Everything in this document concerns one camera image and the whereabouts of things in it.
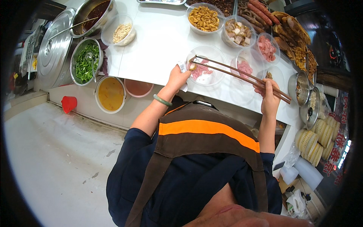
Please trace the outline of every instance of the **orange stripe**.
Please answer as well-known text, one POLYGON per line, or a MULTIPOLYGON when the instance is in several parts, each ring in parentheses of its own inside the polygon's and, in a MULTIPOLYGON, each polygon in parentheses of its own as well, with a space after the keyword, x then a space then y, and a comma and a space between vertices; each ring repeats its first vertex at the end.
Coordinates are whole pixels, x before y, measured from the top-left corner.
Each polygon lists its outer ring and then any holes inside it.
POLYGON ((203 134, 225 134, 236 139, 242 146, 248 147, 255 152, 260 152, 260 143, 245 134, 234 130, 228 125, 218 122, 204 120, 185 120, 172 123, 160 123, 159 135, 179 134, 179 133, 203 133, 203 134))
POLYGON ((187 104, 184 104, 184 105, 182 105, 182 106, 180 106, 180 107, 178 107, 178 108, 175 108, 175 109, 173 109, 173 110, 171 110, 171 111, 169 111, 169 112, 167 112, 165 115, 167 115, 167 114, 170 114, 171 112, 173 112, 174 110, 177 110, 177 109, 179 109, 179 108, 182 108, 183 106, 185 106, 185 105, 187 105, 187 104))

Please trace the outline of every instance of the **brown apron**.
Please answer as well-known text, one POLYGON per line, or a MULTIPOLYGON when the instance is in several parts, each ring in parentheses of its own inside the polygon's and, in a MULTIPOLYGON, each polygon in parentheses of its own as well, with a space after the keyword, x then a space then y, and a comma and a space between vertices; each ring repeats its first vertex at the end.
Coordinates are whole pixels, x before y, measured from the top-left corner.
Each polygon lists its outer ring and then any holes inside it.
POLYGON ((211 107, 186 103, 159 119, 159 135, 125 227, 139 227, 144 206, 175 157, 227 153, 244 158, 253 171, 258 210, 268 211, 260 144, 240 121, 211 107))

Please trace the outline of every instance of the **red plastic cup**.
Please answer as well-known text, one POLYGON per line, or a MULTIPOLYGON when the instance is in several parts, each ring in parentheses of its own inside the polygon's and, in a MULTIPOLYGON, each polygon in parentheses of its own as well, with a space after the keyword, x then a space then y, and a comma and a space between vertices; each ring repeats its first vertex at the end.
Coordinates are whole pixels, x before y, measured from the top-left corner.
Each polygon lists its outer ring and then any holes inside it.
POLYGON ((62 107, 64 113, 69 113, 77 106, 77 99, 73 96, 64 96, 62 99, 62 107))

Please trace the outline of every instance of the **white counter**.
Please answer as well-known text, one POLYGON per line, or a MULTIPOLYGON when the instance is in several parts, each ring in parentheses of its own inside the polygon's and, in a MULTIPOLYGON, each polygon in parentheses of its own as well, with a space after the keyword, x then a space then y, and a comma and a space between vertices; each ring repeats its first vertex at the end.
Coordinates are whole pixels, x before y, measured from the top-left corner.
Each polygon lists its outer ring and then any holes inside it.
MULTIPOLYGON (((78 8, 82 2, 83 0, 70 0, 66 5, 78 8)), ((185 61, 187 54, 197 45, 217 47, 226 57, 227 64, 238 53, 238 50, 223 43, 220 32, 207 36, 194 33, 185 17, 187 8, 184 5, 139 4, 135 0, 116 2, 120 14, 126 13, 133 18, 137 36, 125 47, 110 46, 106 49, 110 76, 166 85, 177 61, 185 61)), ((283 92, 287 94, 288 79, 297 71, 283 57, 276 66, 283 73, 283 92)), ((189 81, 188 91, 261 113, 262 97, 251 86, 236 86, 236 80, 226 75, 221 83, 212 87, 198 86, 189 81)), ((297 104, 291 102, 288 105, 283 101, 280 102, 276 119, 290 125, 276 151, 277 161, 288 152, 296 132, 302 127, 302 121, 297 104)))

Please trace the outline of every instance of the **sausage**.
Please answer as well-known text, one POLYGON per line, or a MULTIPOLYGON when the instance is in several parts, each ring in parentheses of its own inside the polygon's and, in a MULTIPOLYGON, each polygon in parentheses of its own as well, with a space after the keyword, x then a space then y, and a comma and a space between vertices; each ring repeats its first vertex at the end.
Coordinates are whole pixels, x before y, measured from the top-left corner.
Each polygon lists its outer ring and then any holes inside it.
POLYGON ((265 29, 269 28, 269 26, 266 24, 266 22, 259 15, 257 15, 252 10, 250 10, 250 12, 252 14, 252 18, 255 18, 258 22, 260 22, 264 26, 265 29))
POLYGON ((252 10, 253 12, 255 12, 260 18, 262 18, 266 24, 268 24, 269 26, 272 26, 272 21, 268 18, 268 16, 266 16, 264 13, 262 13, 261 10, 257 9, 254 5, 252 5, 251 3, 247 4, 247 7, 252 10))
POLYGON ((249 16, 244 15, 244 14, 242 14, 241 17, 248 20, 248 22, 250 22, 251 24, 254 24, 254 25, 256 25, 256 26, 258 26, 258 27, 260 27, 262 29, 264 28, 264 26, 260 22, 258 22, 256 19, 254 19, 252 17, 249 17, 249 16))
POLYGON ((251 24, 251 25, 252 25, 252 27, 254 28, 254 30, 256 31, 256 33, 257 33, 257 34, 260 34, 260 33, 265 32, 265 30, 263 30, 262 28, 257 27, 257 26, 256 26, 256 25, 254 25, 254 24, 251 24))
POLYGON ((261 2, 259 2, 258 0, 249 0, 249 2, 255 6, 257 9, 261 10, 262 13, 264 13, 266 16, 268 16, 268 18, 270 20, 272 20, 275 24, 280 24, 280 21, 278 21, 278 19, 272 15, 268 9, 266 9, 265 5, 262 4, 261 2))

